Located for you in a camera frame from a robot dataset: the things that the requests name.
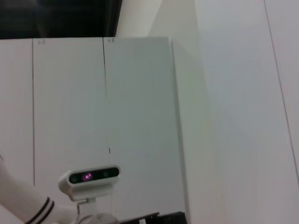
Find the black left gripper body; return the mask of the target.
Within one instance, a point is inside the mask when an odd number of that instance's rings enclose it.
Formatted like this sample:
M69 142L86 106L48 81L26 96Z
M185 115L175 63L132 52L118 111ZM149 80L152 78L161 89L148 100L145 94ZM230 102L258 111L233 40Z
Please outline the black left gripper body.
M118 223L119 224L145 224L147 221L157 218L159 214L160 214L159 212L155 212L140 217L119 220Z

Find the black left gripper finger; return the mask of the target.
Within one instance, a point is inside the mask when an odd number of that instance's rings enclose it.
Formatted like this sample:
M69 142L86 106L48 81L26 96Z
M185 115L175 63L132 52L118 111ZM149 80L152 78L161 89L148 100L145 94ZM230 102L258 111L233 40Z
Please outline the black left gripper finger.
M159 224L187 224L185 213L182 211L158 216Z

